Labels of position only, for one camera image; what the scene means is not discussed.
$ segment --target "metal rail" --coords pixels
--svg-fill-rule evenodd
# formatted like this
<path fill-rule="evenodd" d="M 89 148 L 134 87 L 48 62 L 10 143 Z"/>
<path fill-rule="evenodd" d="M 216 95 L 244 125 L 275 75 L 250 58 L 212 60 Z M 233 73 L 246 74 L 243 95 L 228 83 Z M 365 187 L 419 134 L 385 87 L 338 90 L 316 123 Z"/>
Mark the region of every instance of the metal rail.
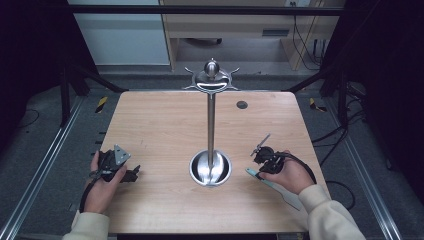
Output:
<path fill-rule="evenodd" d="M 67 124 L 59 129 L 55 139 L 53 140 L 46 155 L 41 161 L 37 172 L 35 173 L 23 196 L 21 197 L 21 200 L 19 201 L 12 215 L 7 220 L 6 224 L 2 227 L 0 231 L 1 240 L 14 239 L 18 234 L 18 231 L 29 210 L 31 209 L 31 206 L 34 203 L 38 192 L 41 190 L 41 186 L 43 185 L 44 180 L 50 171 L 50 168 L 53 166 L 53 163 L 55 162 L 64 141 L 66 140 L 72 126 L 74 125 L 75 119 L 79 113 L 83 101 L 83 97 L 77 97 L 73 106 L 71 117 L 69 118 Z"/>
<path fill-rule="evenodd" d="M 367 13 L 364 9 L 318 7 L 192 6 L 192 5 L 41 5 L 44 10 L 91 14 L 223 14 L 346 16 Z"/>
<path fill-rule="evenodd" d="M 329 107 L 329 111 L 334 119 L 334 122 L 337 126 L 340 126 L 340 123 L 336 114 L 336 107 L 334 103 L 328 99 L 324 99 L 326 105 Z M 378 224 L 384 234 L 386 239 L 390 240 L 400 240 L 402 236 L 394 222 L 390 212 L 378 191 L 377 186 L 371 178 L 371 175 L 368 173 L 364 163 L 362 162 L 361 157 L 359 156 L 358 151 L 353 144 L 352 139 L 349 135 L 346 136 L 345 148 L 349 154 L 349 160 L 352 164 L 353 169 L 355 170 L 356 176 L 358 177 L 359 183 L 364 190 L 365 196 L 368 199 L 368 202 L 371 206 L 371 209 L 374 211 L 374 215 L 377 219 Z"/>

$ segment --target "black cable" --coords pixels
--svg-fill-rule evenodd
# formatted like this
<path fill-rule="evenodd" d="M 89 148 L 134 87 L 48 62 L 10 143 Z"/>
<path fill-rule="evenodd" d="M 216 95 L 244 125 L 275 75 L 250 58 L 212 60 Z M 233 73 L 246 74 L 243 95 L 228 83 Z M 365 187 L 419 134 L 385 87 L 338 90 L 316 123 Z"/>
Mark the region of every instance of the black cable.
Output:
<path fill-rule="evenodd" d="M 361 101 L 361 99 L 359 99 L 359 98 L 352 99 L 346 104 L 346 107 L 348 108 L 350 106 L 350 104 L 352 104 L 354 102 L 360 102 L 360 101 Z"/>
<path fill-rule="evenodd" d="M 85 202 L 87 200 L 87 196 L 90 193 L 91 189 L 93 188 L 94 184 L 99 180 L 99 178 L 94 178 L 85 188 L 84 193 L 82 194 L 81 201 L 80 201 L 80 213 L 84 212 L 85 208 Z"/>
<path fill-rule="evenodd" d="M 297 32 L 297 35 L 299 35 L 300 41 L 302 42 L 303 47 L 305 48 L 305 51 L 306 51 L 306 53 L 307 53 L 307 54 L 308 54 L 308 56 L 309 56 L 309 59 L 311 59 L 311 61 L 312 61 L 312 63 L 313 63 L 313 64 L 315 64 L 315 65 L 317 65 L 318 67 L 320 67 L 320 65 L 319 65 L 318 63 L 316 63 L 316 62 L 315 62 L 315 60 L 311 57 L 311 54 L 309 53 L 308 48 L 306 47 L 306 42 L 305 42 L 305 41 L 303 41 L 302 35 L 300 35 L 299 28 L 297 28 L 296 15 L 294 15 L 293 17 L 294 17 L 294 29 L 295 29 L 295 32 Z"/>
<path fill-rule="evenodd" d="M 356 204 L 356 197 L 355 197 L 355 194 L 353 193 L 353 191 L 352 191 L 352 189 L 350 189 L 346 184 L 344 184 L 344 183 L 341 183 L 341 182 L 337 182 L 337 181 L 331 181 L 331 180 L 327 180 L 327 181 L 325 181 L 327 184 L 328 183 L 333 183 L 333 184 L 337 184 L 337 185 L 340 185 L 340 186 L 342 186 L 342 187 L 344 187 L 346 190 L 348 190 L 349 191 L 349 193 L 350 193 L 350 195 L 352 196 L 352 203 L 348 206 L 348 207 L 346 207 L 346 209 L 347 210 L 351 210 L 354 206 L 355 206 L 355 204 Z"/>
<path fill-rule="evenodd" d="M 276 152 L 274 153 L 275 156 L 281 156 L 281 157 L 288 157 L 291 158 L 293 160 L 295 160 L 297 163 L 299 163 L 309 174 L 309 176 L 311 177 L 312 181 L 317 184 L 317 180 L 315 178 L 314 172 L 312 171 L 311 168 L 309 168 L 308 164 L 306 164 L 305 162 L 303 162 L 302 160 L 300 160 L 299 158 L 297 158 L 296 156 L 294 156 L 291 153 L 285 153 L 285 152 Z"/>
<path fill-rule="evenodd" d="M 336 147 L 343 141 L 343 139 L 347 136 L 347 129 L 345 129 L 340 136 L 340 138 L 337 140 L 337 142 L 334 144 L 334 146 L 330 149 L 330 151 L 327 153 L 327 155 L 322 159 L 322 161 L 319 163 L 319 166 L 322 167 L 324 165 L 325 161 L 327 161 L 328 157 L 330 157 L 331 153 L 336 149 Z"/>
<path fill-rule="evenodd" d="M 40 113 L 39 113 L 37 110 L 35 110 L 35 109 L 27 109 L 26 111 L 27 111 L 27 112 L 28 112 L 28 111 L 33 111 L 33 112 L 37 113 L 37 117 L 35 117 L 35 119 L 34 119 L 34 120 L 32 120 L 30 123 L 27 123 L 27 124 L 22 125 L 22 126 L 17 126 L 17 128 L 24 128 L 24 127 L 28 127 L 29 125 L 31 125 L 31 124 L 33 124 L 33 123 L 35 123 L 35 122 L 38 120 L 38 118 L 40 117 Z"/>
<path fill-rule="evenodd" d="M 365 115 L 365 113 L 364 113 L 364 111 L 363 110 L 361 110 L 361 111 L 358 111 L 358 112 L 356 112 L 354 115 L 352 115 L 350 118 L 349 118 L 349 120 L 348 120 L 348 122 L 350 122 L 350 121 L 352 121 L 355 117 L 362 117 L 362 116 L 364 116 Z M 355 124 L 355 123 L 357 123 L 359 120 L 361 120 L 362 118 L 358 118 L 358 119 L 356 119 L 354 122 L 352 122 L 352 123 L 349 123 L 349 125 L 353 125 L 353 124 Z M 330 133 L 328 133 L 327 135 L 329 135 L 329 134 L 331 134 L 331 133 L 335 133 L 335 131 L 336 130 L 339 130 L 339 129 L 341 129 L 341 127 L 338 127 L 338 128 L 336 128 L 335 130 L 333 130 L 332 132 L 330 132 Z M 319 142 L 319 141 L 321 141 L 321 140 L 323 140 L 323 139 L 325 139 L 325 138 L 327 138 L 327 137 L 329 137 L 329 136 L 323 136 L 323 137 L 321 137 L 321 138 L 319 138 L 319 139 L 316 139 L 316 140 L 314 140 L 315 142 Z M 331 143 L 331 144 L 323 144 L 323 145 L 313 145 L 313 147 L 329 147 L 329 146 L 334 146 L 336 143 Z"/>
<path fill-rule="evenodd" d="M 337 133 L 337 131 L 339 131 L 339 130 L 340 130 L 340 129 L 342 129 L 342 128 L 343 128 L 343 127 L 342 127 L 342 126 L 340 126 L 340 127 L 336 128 L 336 129 L 334 129 L 333 131 L 331 131 L 331 132 L 327 133 L 326 135 L 324 135 L 324 136 L 322 136 L 322 137 L 320 137 L 320 138 L 317 138 L 317 139 L 315 139 L 315 140 L 312 140 L 312 143 L 320 142 L 320 141 L 322 141 L 322 140 L 324 140 L 324 139 L 326 139 L 326 138 L 328 138 L 328 137 L 331 137 L 331 136 L 333 136 L 334 134 L 336 134 L 336 133 Z"/>
<path fill-rule="evenodd" d="M 293 19 L 294 19 L 294 26 L 293 26 L 293 45 L 294 45 L 294 47 L 295 47 L 295 49 L 296 49 L 296 52 L 299 54 L 299 56 L 300 56 L 300 58 L 301 58 L 301 60 L 302 60 L 302 62 L 303 62 L 303 65 L 305 65 L 305 67 L 306 67 L 307 69 L 309 69 L 309 70 L 320 70 L 320 69 L 310 69 L 309 67 L 307 67 L 307 66 L 306 66 L 305 61 L 304 61 L 304 59 L 303 59 L 302 55 L 300 54 L 299 50 L 297 49 L 296 43 L 295 43 L 295 41 L 294 41 L 294 34 L 295 34 L 296 32 L 297 32 L 297 34 L 299 35 L 300 41 L 302 42 L 302 44 L 303 44 L 303 46 L 304 46 L 304 48 L 305 48 L 305 50 L 306 50 L 306 53 L 308 54 L 309 59 L 311 59 L 312 63 L 314 63 L 314 64 L 315 64 L 315 65 L 317 65 L 318 67 L 320 67 L 320 66 L 321 66 L 321 64 L 317 63 L 318 61 L 316 61 L 316 59 L 314 59 L 314 58 L 312 58 L 312 57 L 311 57 L 311 54 L 309 53 L 308 48 L 306 47 L 306 42 L 305 42 L 305 41 L 303 41 L 302 35 L 300 34 L 299 29 L 297 28 L 296 15 L 293 15 Z M 311 30 L 312 30 L 312 25 L 309 27 L 308 35 L 311 33 Z"/>
<path fill-rule="evenodd" d="M 302 60 L 303 65 L 304 65 L 304 66 L 305 66 L 305 68 L 306 68 L 306 69 L 308 69 L 308 70 L 318 71 L 319 69 L 309 68 L 309 67 L 306 65 L 305 60 L 304 60 L 304 59 L 303 59 L 303 57 L 302 57 L 302 54 L 300 53 L 299 49 L 297 49 L 296 42 L 294 41 L 294 34 L 295 34 L 295 33 L 293 32 L 293 38 L 292 38 L 292 41 L 293 41 L 294 49 L 296 49 L 296 52 L 299 54 L 299 57 L 300 57 L 300 59 Z"/>
<path fill-rule="evenodd" d="M 315 39 L 314 40 L 314 51 L 312 52 L 312 55 L 314 56 L 315 62 L 317 62 L 319 64 L 319 66 L 321 66 L 322 61 L 324 59 L 325 39 L 323 40 L 323 45 L 321 47 L 321 55 L 320 56 L 317 56 L 317 54 L 316 54 L 317 42 L 318 42 L 318 39 Z"/>

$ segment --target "wooden table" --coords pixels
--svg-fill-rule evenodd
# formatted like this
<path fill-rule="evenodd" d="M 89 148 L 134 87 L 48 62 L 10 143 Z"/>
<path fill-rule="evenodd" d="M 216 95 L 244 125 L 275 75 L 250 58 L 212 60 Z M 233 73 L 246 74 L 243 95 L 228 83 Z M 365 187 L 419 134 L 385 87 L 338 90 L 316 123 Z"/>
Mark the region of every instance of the wooden table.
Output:
<path fill-rule="evenodd" d="M 238 101 L 248 104 L 239 109 Z M 135 183 L 122 183 L 109 208 L 111 233 L 279 233 L 307 231 L 307 214 L 246 173 L 265 146 L 290 151 L 326 186 L 295 96 L 288 92 L 223 92 L 216 96 L 215 148 L 231 160 L 221 186 L 202 187 L 189 174 L 192 157 L 207 148 L 207 94 L 123 93 L 102 150 L 120 145 L 141 165 Z"/>

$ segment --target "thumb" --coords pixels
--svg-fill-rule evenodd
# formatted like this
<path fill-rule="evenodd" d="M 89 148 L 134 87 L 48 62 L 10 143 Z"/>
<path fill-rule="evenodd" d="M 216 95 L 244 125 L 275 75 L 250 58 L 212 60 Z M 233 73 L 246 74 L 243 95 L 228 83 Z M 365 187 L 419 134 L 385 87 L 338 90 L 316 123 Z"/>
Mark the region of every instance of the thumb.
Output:
<path fill-rule="evenodd" d="M 260 172 L 259 177 L 271 182 L 275 182 L 275 180 L 277 180 L 277 174 L 271 174 L 266 172 Z"/>
<path fill-rule="evenodd" d="M 127 171 L 127 165 L 122 166 L 116 173 L 113 179 L 110 181 L 113 185 L 118 185 L 122 178 L 124 178 Z"/>

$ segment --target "metal pole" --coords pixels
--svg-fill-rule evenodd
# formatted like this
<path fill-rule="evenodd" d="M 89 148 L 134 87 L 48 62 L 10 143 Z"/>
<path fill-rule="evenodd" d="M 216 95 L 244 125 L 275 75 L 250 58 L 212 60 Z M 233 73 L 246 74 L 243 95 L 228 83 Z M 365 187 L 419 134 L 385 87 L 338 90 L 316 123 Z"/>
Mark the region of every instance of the metal pole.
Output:
<path fill-rule="evenodd" d="M 209 170 L 213 168 L 213 152 L 215 140 L 215 93 L 208 96 L 208 165 Z"/>
<path fill-rule="evenodd" d="M 69 100 L 69 85 L 67 79 L 66 67 L 63 67 L 62 72 L 60 73 L 60 96 L 62 100 L 62 123 L 60 127 L 64 127 L 66 122 L 71 115 L 71 102 Z"/>

